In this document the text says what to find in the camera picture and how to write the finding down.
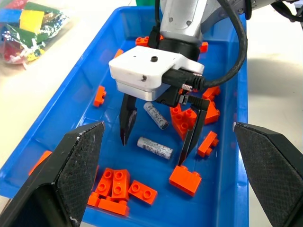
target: aa battery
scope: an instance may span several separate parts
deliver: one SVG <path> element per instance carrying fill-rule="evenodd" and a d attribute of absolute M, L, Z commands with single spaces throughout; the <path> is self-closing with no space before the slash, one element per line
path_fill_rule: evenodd
<path fill-rule="evenodd" d="M 166 129 L 169 125 L 167 120 L 159 113 L 159 111 L 150 102 L 144 104 L 144 110 L 156 122 L 160 129 Z"/>
<path fill-rule="evenodd" d="M 166 159 L 170 159 L 174 151 L 171 148 L 168 148 L 162 144 L 149 140 L 145 137 L 140 137 L 138 139 L 137 146 Z"/>

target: blue bin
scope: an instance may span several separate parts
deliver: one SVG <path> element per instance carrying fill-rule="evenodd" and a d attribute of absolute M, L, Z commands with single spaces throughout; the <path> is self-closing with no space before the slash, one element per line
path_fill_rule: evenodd
<path fill-rule="evenodd" d="M 94 187 L 106 167 L 127 169 L 131 180 L 157 190 L 158 197 L 152 206 L 131 197 L 127 218 L 88 207 L 84 222 L 102 227 L 248 226 L 248 180 L 232 132 L 234 121 L 247 122 L 246 63 L 236 77 L 221 86 L 221 94 L 215 100 L 221 112 L 219 121 L 205 126 L 198 142 L 212 130 L 218 134 L 218 146 L 208 158 L 198 157 L 195 147 L 184 162 L 190 172 L 196 171 L 202 177 L 194 197 L 168 181 L 178 162 L 182 141 L 171 125 L 167 106 L 155 103 L 170 123 L 162 131 L 144 111 L 144 101 L 138 100 L 136 124 L 127 146 L 122 146 L 118 116 L 123 94 L 110 77 L 108 62 L 118 49 L 127 51 L 134 47 L 135 38 L 149 35 L 153 25 L 153 7 L 119 8 L 111 15 L 1 169 L 1 195 L 14 197 L 44 151 L 53 151 L 66 132 L 104 121 L 106 131 Z M 205 34 L 205 40 L 209 42 L 209 50 L 200 55 L 199 61 L 205 65 L 204 76 L 214 79 L 235 62 L 238 39 L 230 20 L 225 19 Z M 106 87 L 107 96 L 104 104 L 95 108 L 92 103 L 99 85 Z M 140 136 L 174 149 L 172 159 L 167 161 L 138 148 L 136 142 Z"/>

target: table surface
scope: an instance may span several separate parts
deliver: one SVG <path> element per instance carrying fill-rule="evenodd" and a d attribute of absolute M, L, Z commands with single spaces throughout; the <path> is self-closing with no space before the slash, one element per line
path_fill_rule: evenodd
<path fill-rule="evenodd" d="M 44 56 L 29 64 L 27 70 L 23 66 L 0 63 L 0 141 L 4 141 L 0 142 L 0 167 L 112 11 L 135 4 L 134 0 L 107 1 L 106 4 L 86 0 L 85 5 L 80 0 L 71 2 L 76 13 Z M 284 134 L 302 152 L 303 32 L 300 24 L 290 23 L 270 6 L 253 11 L 247 24 L 249 123 Z M 0 197 L 0 210 L 7 201 Z M 250 226 L 271 226 L 251 188 Z"/>

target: yellow lego brick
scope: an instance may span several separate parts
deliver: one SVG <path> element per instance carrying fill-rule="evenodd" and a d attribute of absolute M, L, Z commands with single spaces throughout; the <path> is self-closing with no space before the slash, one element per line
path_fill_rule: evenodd
<path fill-rule="evenodd" d="M 36 34 L 40 33 L 44 12 L 23 10 L 20 17 L 20 28 Z"/>

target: bag of lego bricks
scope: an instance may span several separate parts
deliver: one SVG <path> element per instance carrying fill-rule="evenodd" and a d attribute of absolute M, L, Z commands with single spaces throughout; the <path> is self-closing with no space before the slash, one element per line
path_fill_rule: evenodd
<path fill-rule="evenodd" d="M 0 0 L 0 61 L 26 64 L 45 53 L 71 11 L 58 0 Z"/>

